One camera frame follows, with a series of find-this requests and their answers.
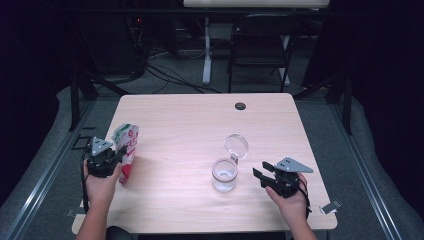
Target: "hand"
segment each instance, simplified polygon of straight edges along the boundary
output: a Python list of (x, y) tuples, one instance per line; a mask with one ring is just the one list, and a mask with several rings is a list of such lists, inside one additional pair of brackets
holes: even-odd
[[(107, 178), (98, 178), (88, 175), (86, 179), (86, 188), (90, 208), (98, 207), (108, 210), (115, 194), (115, 185), (121, 174), (122, 165), (118, 163), (113, 174)], [(84, 161), (84, 176), (87, 176), (87, 160)]]
[[(301, 173), (298, 173), (298, 175), (299, 179), (302, 180), (299, 184), (300, 188), (306, 192), (306, 179)], [(306, 223), (306, 199), (300, 191), (297, 191), (295, 195), (288, 198), (281, 197), (270, 187), (266, 187), (266, 192), (277, 204), (281, 216), (287, 222), (290, 229), (295, 225)]]

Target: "black chair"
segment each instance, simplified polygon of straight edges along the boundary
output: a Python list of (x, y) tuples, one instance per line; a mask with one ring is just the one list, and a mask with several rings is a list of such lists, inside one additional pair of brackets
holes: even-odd
[[(236, 20), (231, 31), (231, 50), (227, 72), (231, 92), (233, 66), (248, 68), (285, 68), (280, 92), (289, 68), (292, 47), (302, 32), (302, 24), (293, 16), (249, 14)], [(282, 36), (289, 36), (284, 48)]]

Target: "dark floor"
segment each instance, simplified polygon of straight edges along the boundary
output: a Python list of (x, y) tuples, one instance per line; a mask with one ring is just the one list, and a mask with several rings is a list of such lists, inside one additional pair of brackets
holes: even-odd
[[(226, 92), (228, 50), (219, 46), (217, 45), (213, 51), (212, 79), (207, 87)], [(295, 94), (301, 90), (300, 84), (313, 47), (313, 39), (305, 38), (298, 42), (289, 71), (290, 86), (286, 87), (285, 92)], [(180, 51), (178, 60), (166, 53), (158, 54), (149, 59), (149, 64), (162, 69), (168, 75), (181, 77), (192, 84), (204, 87), (201, 84), (204, 55), (201, 55), (201, 51), (189, 50)], [(269, 70), (240, 69), (235, 74), (235, 81), (246, 82), (247, 78), (249, 84), (234, 86), (234, 92), (278, 92), (278, 75), (270, 76), (269, 72)], [(274, 85), (266, 87), (256, 85), (255, 82), (258, 79)], [(146, 72), (136, 81), (119, 86), (133, 94), (199, 93), (193, 87), (166, 83), (150, 72)], [(54, 126), (27, 173), (0, 209), (1, 239), (74, 238), (71, 232), (73, 217), (66, 216), (66, 213), (69, 213), (69, 209), (80, 211), (78, 206), (81, 201), (81, 189), (78, 164), (81, 152), (70, 150), (70, 148), (78, 134), (105, 137), (119, 100), (117, 94), (105, 87), (100, 85), (96, 87), (101, 96), (96, 102), (81, 100), (83, 118), (73, 133), (68, 132), (71, 120), (69, 89), (58, 94), (61, 106)], [(338, 199), (343, 204), (336, 213), (338, 226), (331, 231), (331, 239), (424, 239), (424, 224), (421, 218), (399, 195), (375, 156), (372, 136), (361, 105), (354, 100), (353, 135), (348, 136), (340, 125), (339, 107), (327, 105), (324, 101), (326, 91), (322, 89), (307, 99), (297, 100), (296, 106), (330, 199)], [(95, 127), (95, 129), (83, 129), (83, 127)], [(358, 164), (358, 159), (365, 162), (367, 170), (365, 175)], [(363, 176), (366, 176), (368, 182), (364, 181)], [(369, 191), (370, 183), (377, 186), (379, 190), (377, 197)], [(381, 215), (380, 211), (387, 212), (393, 224), (388, 224), (387, 218), (384, 218), (387, 214)], [(248, 234), (241, 238), (282, 239), (280, 234)], [(325, 231), (317, 231), (316, 234), (319, 239), (327, 238)], [(158, 239), (158, 237), (165, 236), (150, 235), (143, 236), (141, 239)], [(192, 238), (185, 235), (166, 237), (167, 239), (201, 239), (196, 235)], [(206, 237), (216, 239), (221, 238), (222, 235)]]

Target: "chip bag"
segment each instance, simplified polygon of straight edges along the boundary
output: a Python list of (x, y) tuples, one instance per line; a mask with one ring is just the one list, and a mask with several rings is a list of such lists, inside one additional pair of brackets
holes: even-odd
[(122, 148), (122, 146), (127, 146), (127, 154), (122, 157), (122, 174), (119, 178), (119, 182), (124, 184), (131, 173), (131, 165), (134, 161), (135, 149), (137, 146), (139, 127), (132, 124), (122, 124), (117, 129), (115, 129), (112, 141), (116, 146), (116, 150)]

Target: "white table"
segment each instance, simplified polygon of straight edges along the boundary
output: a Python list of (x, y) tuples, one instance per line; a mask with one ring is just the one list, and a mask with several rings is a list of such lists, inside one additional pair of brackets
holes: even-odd
[(329, 0), (184, 0), (195, 8), (326, 8)]
[[(245, 110), (235, 104), (243, 102)], [(140, 127), (131, 176), (117, 183), (108, 226), (131, 233), (224, 233), (288, 230), (277, 206), (253, 176), (252, 168), (272, 176), (262, 161), (284, 157), (314, 170), (305, 173), (314, 230), (337, 225), (334, 213), (319, 207), (330, 203), (293, 98), (289, 94), (181, 94), (122, 97), (107, 133), (123, 123)], [(249, 143), (239, 160), (236, 187), (220, 193), (212, 186), (212, 165), (229, 157), (224, 140), (242, 135)], [(85, 215), (77, 215), (77, 233)]]

